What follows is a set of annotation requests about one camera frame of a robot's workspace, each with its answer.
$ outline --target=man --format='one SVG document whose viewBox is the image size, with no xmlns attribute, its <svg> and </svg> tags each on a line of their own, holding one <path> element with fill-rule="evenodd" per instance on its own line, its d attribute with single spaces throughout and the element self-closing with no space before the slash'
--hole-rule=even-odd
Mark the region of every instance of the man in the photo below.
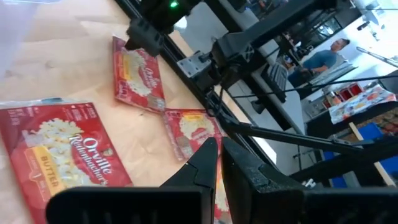
<svg viewBox="0 0 398 224">
<path fill-rule="evenodd" d="M 337 59 L 337 52 L 350 43 L 347 39 L 338 39 L 332 43 L 330 50 L 317 52 L 303 63 L 303 67 L 296 69 L 289 75 L 289 82 L 293 87 L 298 87 L 309 80 L 310 72 L 317 75 L 334 66 Z"/>
</svg>

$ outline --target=green led light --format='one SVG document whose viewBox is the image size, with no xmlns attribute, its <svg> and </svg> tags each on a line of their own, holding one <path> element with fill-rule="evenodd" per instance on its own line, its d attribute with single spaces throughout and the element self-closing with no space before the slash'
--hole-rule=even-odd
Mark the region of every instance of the green led light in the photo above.
<svg viewBox="0 0 398 224">
<path fill-rule="evenodd" d="M 178 6 L 178 2 L 177 1 L 172 1 L 171 3 L 170 3 L 170 7 L 171 8 L 174 8 L 174 7 L 177 7 Z"/>
</svg>

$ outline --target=red popcorn bag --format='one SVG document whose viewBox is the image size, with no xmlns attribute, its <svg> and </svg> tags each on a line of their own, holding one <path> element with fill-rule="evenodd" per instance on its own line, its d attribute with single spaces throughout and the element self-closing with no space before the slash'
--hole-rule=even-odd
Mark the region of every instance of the red popcorn bag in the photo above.
<svg viewBox="0 0 398 224">
<path fill-rule="evenodd" d="M 162 112 L 165 100 L 159 64 L 145 50 L 127 51 L 126 42 L 113 37 L 114 96 L 129 105 Z"/>
<path fill-rule="evenodd" d="M 216 138 L 220 154 L 223 132 L 205 110 L 166 109 L 164 120 L 178 160 L 189 159 L 208 137 Z"/>
<path fill-rule="evenodd" d="M 221 172 L 221 158 L 217 160 L 217 179 L 216 179 L 216 200 L 214 211 L 215 224 L 232 224 L 231 213 L 229 211 L 228 200 Z"/>
<path fill-rule="evenodd" d="M 36 224 L 62 190 L 132 185 L 92 103 L 0 103 L 0 134 Z"/>
</svg>

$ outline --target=metal bracket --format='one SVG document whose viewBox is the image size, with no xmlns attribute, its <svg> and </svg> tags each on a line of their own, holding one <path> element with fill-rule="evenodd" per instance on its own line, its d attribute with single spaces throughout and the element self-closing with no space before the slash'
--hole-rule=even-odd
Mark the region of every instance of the metal bracket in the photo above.
<svg viewBox="0 0 398 224">
<path fill-rule="evenodd" d="M 211 66 L 211 60 L 207 59 L 202 62 L 202 56 L 206 55 L 200 51 L 197 51 L 191 57 L 187 57 L 178 61 L 177 65 L 188 78 L 192 78 Z"/>
</svg>

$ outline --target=white wall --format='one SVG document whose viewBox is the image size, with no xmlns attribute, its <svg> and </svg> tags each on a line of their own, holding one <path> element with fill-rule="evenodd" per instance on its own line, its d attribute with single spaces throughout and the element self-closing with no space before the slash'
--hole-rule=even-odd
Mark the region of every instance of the white wall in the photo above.
<svg viewBox="0 0 398 224">
<path fill-rule="evenodd" d="M 343 77 L 335 80 L 349 80 L 354 78 L 367 78 L 367 77 L 376 77 L 387 75 L 388 73 L 394 71 L 394 68 L 391 65 L 388 65 L 380 60 L 362 52 L 356 50 L 356 47 L 368 48 L 372 45 L 375 45 L 377 42 L 375 38 L 367 31 L 367 29 L 363 29 L 358 31 L 356 28 L 363 23 L 362 18 L 357 19 L 352 24 L 344 28 L 342 31 L 334 35 L 331 39 L 319 45 L 315 48 L 312 53 L 309 55 L 311 57 L 314 53 L 329 49 L 330 45 L 337 39 L 344 38 L 349 39 L 351 43 L 340 51 L 340 54 L 344 56 L 350 63 L 352 63 L 355 67 L 357 67 L 352 72 L 347 73 Z M 371 81 L 361 82 L 362 86 L 367 85 Z M 340 85 L 333 85 L 332 88 L 338 88 Z M 322 96 L 322 91 L 318 90 L 317 92 L 311 94 L 306 97 L 306 100 L 316 100 Z"/>
</svg>

